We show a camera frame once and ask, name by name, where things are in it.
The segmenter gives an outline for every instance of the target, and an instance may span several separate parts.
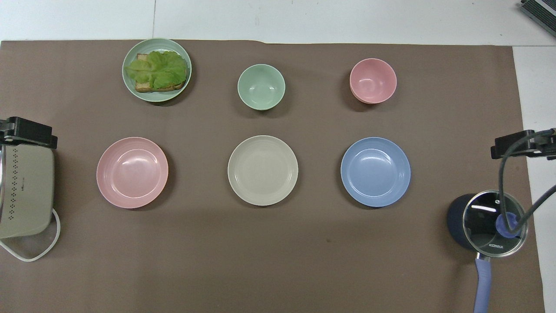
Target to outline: white power cord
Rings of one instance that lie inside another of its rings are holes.
[[[20,259],[23,262],[33,262],[33,261],[36,261],[36,260],[40,259],[48,251],[50,251],[52,249],[52,247],[54,247],[54,245],[58,241],[58,237],[60,237],[60,218],[58,217],[58,213],[56,213],[56,210],[54,208],[52,208],[52,214],[54,214],[54,217],[56,218],[56,236],[54,237],[54,240],[52,241],[50,246],[48,246],[48,248],[46,248],[46,250],[44,250],[40,255],[38,255],[34,258],[24,258],[24,257],[20,256],[19,254],[15,253],[14,250],[10,249],[2,241],[0,241],[0,246],[2,246],[4,249],[6,249],[6,251],[8,251],[12,256],[17,257],[18,259]]]

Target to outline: plate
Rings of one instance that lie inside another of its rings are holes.
[[[165,92],[138,92],[135,90],[135,80],[127,76],[125,67],[131,64],[132,61],[137,59],[138,53],[149,54],[152,51],[159,51],[159,52],[174,51],[185,60],[185,63],[187,64],[187,76],[185,78],[185,84],[181,89],[173,90],[173,91],[165,91]],[[189,84],[189,80],[191,78],[191,72],[192,72],[191,59],[189,58],[189,55],[187,54],[185,49],[183,49],[183,47],[180,46],[177,42],[165,38],[147,39],[136,44],[127,53],[126,58],[123,60],[123,64],[122,64],[122,77],[123,77],[123,82],[126,84],[127,89],[132,94],[134,94],[137,98],[149,102],[167,101],[179,95],[185,89],[187,84]]]
[[[126,209],[153,201],[168,179],[168,161],[154,142],[129,137],[106,149],[97,166],[97,185],[104,198]]]
[[[291,148],[267,135],[244,140],[228,162],[232,189],[245,202],[256,206],[269,206],[286,198],[297,182],[298,172]]]
[[[363,138],[349,147],[340,166],[347,192],[369,207],[398,201],[411,179],[408,157],[395,143],[380,137]]]

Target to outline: black cable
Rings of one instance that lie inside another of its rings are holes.
[[[505,204],[505,196],[504,196],[504,167],[506,165],[506,161],[508,158],[514,153],[514,151],[522,144],[527,142],[528,140],[539,137],[539,136],[551,136],[554,134],[554,129],[547,129],[542,131],[537,131],[536,133],[527,135],[523,138],[520,138],[516,142],[514,142],[508,150],[504,153],[502,157],[502,161],[500,162],[500,169],[498,171],[498,189],[500,191],[500,210],[502,212],[504,224],[510,234],[517,234],[519,230],[523,227],[523,225],[527,222],[527,220],[533,215],[535,210],[537,210],[544,201],[546,201],[552,194],[556,192],[556,185],[552,186],[552,188],[548,189],[535,203],[531,206],[531,209],[527,211],[525,215],[519,220],[518,224],[515,228],[510,227],[510,223],[508,222],[508,217],[506,216],[506,204]]]

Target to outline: cord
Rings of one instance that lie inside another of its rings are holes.
[[[46,250],[44,250],[40,255],[38,255],[34,258],[24,258],[24,257],[20,256],[19,254],[17,254],[10,247],[6,246],[2,241],[0,241],[0,246],[3,247],[4,249],[6,249],[6,251],[8,251],[12,256],[17,257],[18,259],[20,259],[23,262],[33,262],[33,261],[36,261],[36,260],[40,259],[48,251],[50,251],[52,249],[52,247],[54,247],[54,245],[58,241],[58,238],[60,237],[60,217],[58,217],[58,213],[56,213],[56,210],[54,208],[52,208],[52,214],[54,214],[54,218],[56,219],[56,235],[54,237],[54,240],[50,244],[50,246],[48,246],[48,248],[46,248]]]
[[[500,162],[500,169],[498,171],[498,189],[500,191],[500,193],[499,193],[500,210],[502,212],[504,224],[505,224],[506,228],[508,229],[508,231],[510,232],[510,234],[517,234],[519,232],[519,230],[523,227],[523,225],[527,222],[527,220],[533,215],[533,213],[540,207],[540,205],[543,204],[543,202],[545,202],[552,194],[554,194],[556,192],[556,185],[554,185],[550,189],[548,189],[537,201],[535,201],[533,206],[531,206],[531,208],[527,211],[527,213],[525,215],[523,215],[523,217],[519,220],[519,222],[515,226],[515,228],[512,228],[510,226],[510,223],[508,222],[508,216],[506,215],[506,203],[505,203],[505,198],[506,197],[504,196],[504,167],[506,165],[506,161],[508,160],[508,158],[512,155],[512,153],[514,153],[514,151],[520,145],[524,144],[528,140],[530,140],[532,138],[535,138],[535,137],[551,136],[551,135],[554,134],[554,131],[555,131],[555,129],[553,129],[553,128],[552,129],[547,129],[547,130],[542,130],[542,131],[537,131],[536,133],[533,133],[533,134],[527,135],[523,138],[520,138],[519,140],[514,142],[508,148],[508,150],[504,153],[504,156],[502,157],[502,161]]]

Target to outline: bowl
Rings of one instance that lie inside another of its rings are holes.
[[[255,110],[268,110],[284,97],[286,82],[279,70],[267,64],[255,64],[241,73],[237,93],[241,101]]]
[[[168,180],[168,160],[154,142],[129,137],[110,145],[97,165],[97,185],[113,205],[136,209],[152,202]]]
[[[187,74],[185,78],[185,83],[181,89],[173,90],[173,91],[164,91],[164,92],[138,92],[135,90],[135,80],[131,79],[125,70],[125,67],[131,64],[137,58],[138,53],[151,53],[152,51],[163,52],[164,51],[174,51],[175,53],[179,54],[184,60],[187,65]],[[125,59],[123,60],[122,64],[122,77],[123,82],[126,84],[127,89],[135,95],[137,98],[149,102],[163,102],[170,100],[177,95],[179,95],[189,83],[191,79],[191,59],[189,55],[185,51],[185,49],[180,46],[177,42],[165,39],[165,38],[153,38],[143,40],[140,43],[136,44],[129,52],[127,53]]]
[[[367,104],[388,100],[394,94],[397,84],[394,69],[378,58],[359,61],[349,76],[351,92],[359,101]]]

